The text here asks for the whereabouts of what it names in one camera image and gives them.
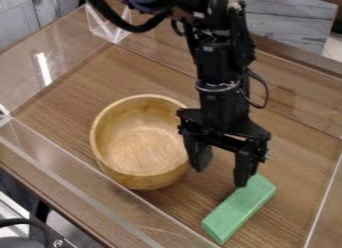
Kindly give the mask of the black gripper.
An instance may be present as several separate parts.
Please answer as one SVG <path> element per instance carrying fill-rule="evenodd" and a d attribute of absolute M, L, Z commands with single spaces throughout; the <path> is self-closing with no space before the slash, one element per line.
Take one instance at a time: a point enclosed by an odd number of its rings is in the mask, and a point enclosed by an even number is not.
<path fill-rule="evenodd" d="M 181 119 L 179 134 L 183 136 L 190 164 L 202 172 L 213 160 L 213 147 L 236 154 L 234 184 L 248 185 L 266 161 L 270 132 L 249 116 L 250 84 L 244 81 L 212 84 L 197 82 L 201 107 L 177 111 Z"/>

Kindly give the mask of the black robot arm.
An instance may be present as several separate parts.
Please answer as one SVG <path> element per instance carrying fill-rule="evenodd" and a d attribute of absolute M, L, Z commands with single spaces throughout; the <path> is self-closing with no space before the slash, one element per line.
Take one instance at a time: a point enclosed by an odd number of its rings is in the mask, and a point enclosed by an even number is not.
<path fill-rule="evenodd" d="M 121 0 L 133 10 L 153 17 L 134 25 L 106 0 L 87 0 L 102 16 L 133 33 L 154 29 L 171 20 L 175 33 L 187 40 L 197 66 L 201 107 L 177 111 L 190 163 L 207 167 L 216 147 L 236 153 L 234 184 L 248 185 L 268 160 L 270 132 L 249 117 L 250 109 L 265 108 L 250 99 L 250 81 L 262 77 L 250 69 L 257 59 L 256 43 L 246 21 L 244 0 Z"/>

